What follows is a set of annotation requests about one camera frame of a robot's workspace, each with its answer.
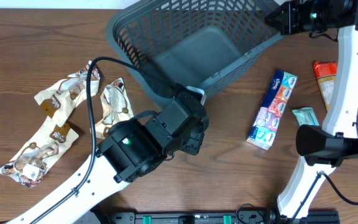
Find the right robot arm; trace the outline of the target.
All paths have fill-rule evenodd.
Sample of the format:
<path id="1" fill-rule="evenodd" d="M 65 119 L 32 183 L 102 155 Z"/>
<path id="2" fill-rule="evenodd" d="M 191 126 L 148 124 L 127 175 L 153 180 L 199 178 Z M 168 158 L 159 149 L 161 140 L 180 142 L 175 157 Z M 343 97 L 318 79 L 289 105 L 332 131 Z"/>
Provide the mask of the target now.
<path id="1" fill-rule="evenodd" d="M 358 0 L 286 1 L 265 22 L 282 35 L 307 32 L 312 39 L 337 30 L 337 74 L 328 113 L 321 126 L 298 128 L 295 170 L 262 219 L 308 223 L 309 207 L 322 184 L 343 161 L 358 158 Z"/>

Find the multicolour tissue pack strip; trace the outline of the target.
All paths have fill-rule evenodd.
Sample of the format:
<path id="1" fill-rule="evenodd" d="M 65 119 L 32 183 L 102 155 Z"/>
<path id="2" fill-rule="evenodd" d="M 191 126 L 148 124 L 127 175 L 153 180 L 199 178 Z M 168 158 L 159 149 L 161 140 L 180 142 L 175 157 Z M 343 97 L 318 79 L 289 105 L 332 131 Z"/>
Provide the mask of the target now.
<path id="1" fill-rule="evenodd" d="M 248 143 L 264 150 L 272 146 L 297 79 L 283 70 L 275 71 L 246 139 Z"/>

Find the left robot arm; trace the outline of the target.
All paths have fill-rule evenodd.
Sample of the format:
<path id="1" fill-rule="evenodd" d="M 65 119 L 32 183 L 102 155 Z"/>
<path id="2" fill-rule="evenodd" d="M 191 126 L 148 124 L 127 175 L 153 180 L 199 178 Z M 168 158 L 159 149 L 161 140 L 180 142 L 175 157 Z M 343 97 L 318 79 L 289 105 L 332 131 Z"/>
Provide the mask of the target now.
<path id="1" fill-rule="evenodd" d="M 175 151 L 197 155 L 208 128 L 203 90 L 185 88 L 161 112 L 115 124 L 94 156 L 12 223 L 74 223 L 95 205 L 155 170 Z"/>

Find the grey plastic basket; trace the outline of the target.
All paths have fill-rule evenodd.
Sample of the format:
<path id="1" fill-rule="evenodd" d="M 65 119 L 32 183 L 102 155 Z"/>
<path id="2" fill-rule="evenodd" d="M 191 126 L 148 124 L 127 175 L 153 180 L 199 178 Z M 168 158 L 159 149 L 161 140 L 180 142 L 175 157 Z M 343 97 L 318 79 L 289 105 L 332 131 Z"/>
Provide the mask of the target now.
<path id="1" fill-rule="evenodd" d="M 161 109 L 175 84 L 210 98 L 244 76 L 281 39 L 264 21 L 277 7 L 274 0 L 141 0 L 110 19 L 106 39 Z"/>

